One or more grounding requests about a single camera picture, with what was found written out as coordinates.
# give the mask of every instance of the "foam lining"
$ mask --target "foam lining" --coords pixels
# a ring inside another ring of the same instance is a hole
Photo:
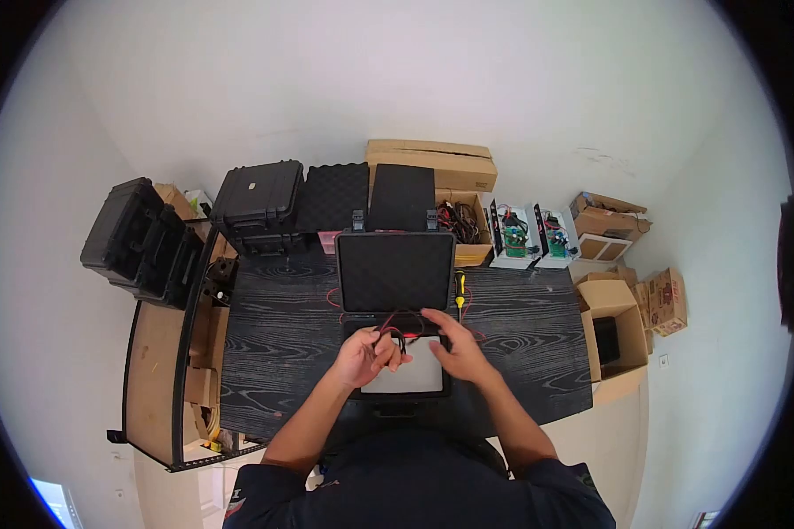
[[[343,233],[335,245],[345,312],[446,310],[453,283],[453,234]]]

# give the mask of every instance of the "yellow screwdriver handle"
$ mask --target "yellow screwdriver handle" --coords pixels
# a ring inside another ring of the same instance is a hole
[[[456,296],[455,305],[461,309],[465,304],[465,272],[458,270],[455,273]]]

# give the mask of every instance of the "circuit board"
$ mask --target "circuit board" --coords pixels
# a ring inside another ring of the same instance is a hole
[[[527,256],[527,232],[519,226],[506,226],[503,231],[507,257]]]
[[[554,232],[553,230],[547,230],[547,246],[550,247],[550,255],[551,257],[561,257],[564,258],[567,255],[567,249],[564,242],[560,242],[558,238],[555,238],[555,235],[559,234],[562,235],[561,232]]]

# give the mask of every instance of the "tangled cables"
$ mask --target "tangled cables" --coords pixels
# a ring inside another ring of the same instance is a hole
[[[461,245],[482,244],[481,234],[487,231],[476,223],[476,213],[473,206],[464,202],[450,204],[448,201],[438,205],[438,226],[455,235],[456,241]]]

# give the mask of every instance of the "screwdriver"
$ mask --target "screwdriver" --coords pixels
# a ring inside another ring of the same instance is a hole
[[[459,307],[459,323],[461,323],[461,306],[465,305],[465,272],[455,271],[455,305]]]

